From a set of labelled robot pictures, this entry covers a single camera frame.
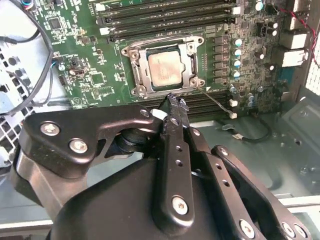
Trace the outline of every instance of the red wire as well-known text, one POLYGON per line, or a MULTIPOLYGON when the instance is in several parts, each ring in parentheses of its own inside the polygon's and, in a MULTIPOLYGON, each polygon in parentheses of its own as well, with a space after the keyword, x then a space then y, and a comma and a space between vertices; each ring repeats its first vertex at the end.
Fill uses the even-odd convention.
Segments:
POLYGON ((310 29, 312 32, 312 37, 313 37, 313 42, 312 42, 312 47, 311 47, 311 52, 312 52, 312 59, 314 61, 314 63, 317 65, 318 68, 320 68, 320 65, 318 64, 317 60, 316 60, 316 55, 315 55, 315 50, 316 50, 316 45, 317 45, 317 38, 318 35, 316 34, 316 31, 311 28, 308 24, 306 24, 306 22, 297 17, 297 15, 293 12, 293 11, 288 11, 286 9, 283 8, 279 8, 280 12, 286 13, 286 14, 290 14, 293 18, 298 19, 300 23, 302 23, 302 25, 306 28, 306 29, 310 29))

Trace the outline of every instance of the cpu socket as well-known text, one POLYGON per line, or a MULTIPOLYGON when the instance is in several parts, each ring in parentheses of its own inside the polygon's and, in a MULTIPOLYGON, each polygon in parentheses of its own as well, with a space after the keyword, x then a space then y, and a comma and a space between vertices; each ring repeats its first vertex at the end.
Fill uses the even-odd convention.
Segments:
POLYGON ((186 93, 203 87, 198 78, 199 36, 166 36, 132 43, 121 54, 130 58, 135 88, 131 94, 150 98, 168 93, 186 93))

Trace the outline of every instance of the motherboard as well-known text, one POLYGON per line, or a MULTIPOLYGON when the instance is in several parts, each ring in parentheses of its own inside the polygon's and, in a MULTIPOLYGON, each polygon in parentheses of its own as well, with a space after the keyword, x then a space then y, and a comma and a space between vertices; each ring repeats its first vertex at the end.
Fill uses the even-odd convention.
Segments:
POLYGON ((191 117, 225 117, 199 89, 238 116, 281 107, 288 81, 279 80, 283 66, 272 54, 286 24, 277 9, 286 0, 35 3, 74 109, 152 109, 173 93, 184 97, 191 117))

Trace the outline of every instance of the integrated circuit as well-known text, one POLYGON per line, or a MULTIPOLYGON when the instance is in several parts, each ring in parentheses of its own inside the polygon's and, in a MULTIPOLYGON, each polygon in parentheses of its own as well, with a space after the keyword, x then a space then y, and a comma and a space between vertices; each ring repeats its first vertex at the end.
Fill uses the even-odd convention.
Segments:
POLYGON ((177 51, 160 52, 148 57, 152 84, 155 87, 164 87, 180 84, 184 65, 180 62, 177 51))
POLYGON ((61 28, 61 23, 58 17, 51 18, 48 20, 49 25, 52 29, 60 29, 61 28))

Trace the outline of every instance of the screw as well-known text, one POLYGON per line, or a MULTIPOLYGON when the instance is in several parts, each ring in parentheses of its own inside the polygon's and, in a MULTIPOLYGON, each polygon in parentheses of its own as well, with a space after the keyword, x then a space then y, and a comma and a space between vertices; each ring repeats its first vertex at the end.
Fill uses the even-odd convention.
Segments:
POLYGON ((255 238, 255 231, 253 227, 246 220, 240 220, 240 228, 248 238, 250 239, 255 238))
POLYGON ((175 196, 172 199, 172 206, 173 206, 173 209, 180 215, 186 215, 188 212, 187 203, 185 202, 185 200, 183 200, 179 196, 175 196))
POLYGON ((58 133, 60 133, 59 127, 53 123, 42 124, 40 130, 42 133, 48 136, 55 136, 58 135, 58 133))
POLYGON ((136 52, 133 52, 133 53, 131 54, 131 57, 132 57, 133 59, 137 59, 137 58, 139 57, 139 55, 138 55, 136 52))
POLYGON ((72 151, 74 151, 77 154, 83 154, 88 150, 87 144, 80 140, 80 139, 74 139, 69 143, 69 147, 72 151))
POLYGON ((296 236, 294 230, 289 226, 288 223, 283 222, 282 226, 283 226, 284 231, 286 232, 286 234, 288 234, 291 238, 294 238, 296 236))
POLYGON ((146 118, 150 117, 149 112, 147 110, 141 109, 140 113, 142 116, 145 116, 146 118))
POLYGON ((196 86, 196 85, 197 85, 196 80, 195 80, 194 78, 191 78, 190 81, 189 81, 189 85, 190 85, 191 87, 196 86))
POLYGON ((225 150, 224 148, 220 148, 220 151, 222 152, 223 155, 228 156, 228 152, 227 150, 225 150))
POLYGON ((193 133, 195 134, 195 135, 197 135, 197 136, 200 136, 200 132, 197 130, 197 129, 193 129, 193 133))
POLYGON ((308 115, 308 113, 306 111, 301 111, 300 112, 300 116, 301 117, 306 117, 308 115))
POLYGON ((294 225, 295 230, 304 238, 307 238, 306 232, 300 227, 299 225, 295 224, 294 225))

